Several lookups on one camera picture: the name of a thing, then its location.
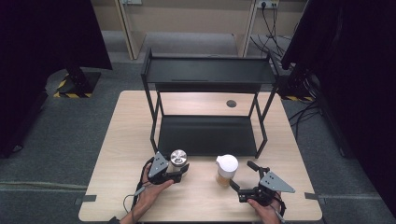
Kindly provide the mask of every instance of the black metal shelf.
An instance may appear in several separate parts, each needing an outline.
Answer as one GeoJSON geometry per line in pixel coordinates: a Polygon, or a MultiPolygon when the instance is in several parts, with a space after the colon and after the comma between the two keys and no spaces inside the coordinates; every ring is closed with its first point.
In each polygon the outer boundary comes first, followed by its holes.
{"type": "Polygon", "coordinates": [[[158,145],[164,155],[177,148],[192,156],[257,153],[249,117],[165,116],[158,145]]]}
{"type": "Polygon", "coordinates": [[[276,93],[279,71],[274,63],[274,73],[270,60],[275,62],[271,52],[265,59],[180,58],[156,57],[149,49],[141,75],[153,119],[150,141],[154,151],[165,156],[183,149],[192,156],[232,154],[259,158],[267,142],[263,121],[276,93]],[[273,85],[273,90],[261,112],[258,95],[264,84],[273,85]],[[155,106],[149,90],[157,92],[155,106]],[[250,93],[254,97],[246,116],[176,116],[164,114],[161,92],[250,93]],[[250,119],[254,109],[262,129],[262,143],[258,147],[250,119]],[[157,146],[154,135],[159,113],[162,121],[157,146]]]}

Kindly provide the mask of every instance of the wooden table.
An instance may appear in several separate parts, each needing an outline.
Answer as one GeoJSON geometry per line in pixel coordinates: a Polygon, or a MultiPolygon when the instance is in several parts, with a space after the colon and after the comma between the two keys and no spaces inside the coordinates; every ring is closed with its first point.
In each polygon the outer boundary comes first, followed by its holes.
{"type": "MultiPolygon", "coordinates": [[[[261,93],[266,102],[269,93],[261,93]]],[[[169,113],[245,113],[243,94],[231,93],[167,93],[163,95],[169,113]],[[237,107],[226,106],[235,100],[237,107]]],[[[114,110],[106,138],[94,168],[86,195],[96,195],[94,202],[84,202],[79,211],[82,221],[107,221],[123,217],[122,202],[133,194],[145,162],[154,155],[149,141],[152,119],[143,91],[124,91],[114,110]]],[[[314,221],[322,217],[318,202],[305,198],[315,193],[306,172],[300,151],[294,140],[288,119],[279,97],[276,96],[264,121],[268,142],[261,154],[254,158],[237,158],[239,168],[234,181],[241,189],[251,189],[259,182],[259,174],[246,166],[251,160],[262,167],[270,167],[295,188],[295,193],[283,193],[288,221],[314,221]]],[[[260,128],[253,126],[259,135],[260,128]]],[[[218,185],[215,180],[216,157],[189,157],[190,169],[181,183],[164,191],[158,201],[140,219],[154,221],[259,221],[247,203],[238,202],[236,192],[218,185]]],[[[132,197],[126,201],[131,207],[132,197]]]]}

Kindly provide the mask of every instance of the silver lid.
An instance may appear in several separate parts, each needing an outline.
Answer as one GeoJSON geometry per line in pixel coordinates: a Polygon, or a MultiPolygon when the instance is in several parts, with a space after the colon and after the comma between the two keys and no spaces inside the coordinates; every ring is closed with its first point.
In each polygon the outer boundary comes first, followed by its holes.
{"type": "Polygon", "coordinates": [[[172,152],[171,162],[174,166],[180,167],[187,163],[187,154],[185,151],[178,149],[172,152]]]}

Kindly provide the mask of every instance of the hand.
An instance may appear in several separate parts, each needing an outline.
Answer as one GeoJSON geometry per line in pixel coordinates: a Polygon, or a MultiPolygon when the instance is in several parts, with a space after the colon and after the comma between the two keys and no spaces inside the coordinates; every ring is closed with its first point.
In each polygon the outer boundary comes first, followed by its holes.
{"type": "Polygon", "coordinates": [[[160,193],[174,183],[173,180],[168,180],[161,185],[151,184],[148,177],[150,167],[151,163],[146,166],[143,173],[142,183],[144,183],[145,189],[139,194],[139,200],[134,208],[120,220],[120,224],[135,224],[155,203],[160,193]]]}
{"type": "Polygon", "coordinates": [[[276,215],[274,208],[277,212],[280,210],[280,203],[276,200],[272,200],[271,205],[268,206],[261,206],[256,201],[249,199],[247,202],[256,210],[256,215],[260,217],[264,224],[279,224],[280,220],[279,217],[276,215]]]}

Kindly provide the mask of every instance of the sleeve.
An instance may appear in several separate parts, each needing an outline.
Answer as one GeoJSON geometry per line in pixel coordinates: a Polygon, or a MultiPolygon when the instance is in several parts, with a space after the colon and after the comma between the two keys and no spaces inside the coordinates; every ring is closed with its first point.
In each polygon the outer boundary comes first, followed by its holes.
{"type": "Polygon", "coordinates": [[[120,221],[116,217],[113,217],[107,222],[107,224],[120,224],[120,221]]]}

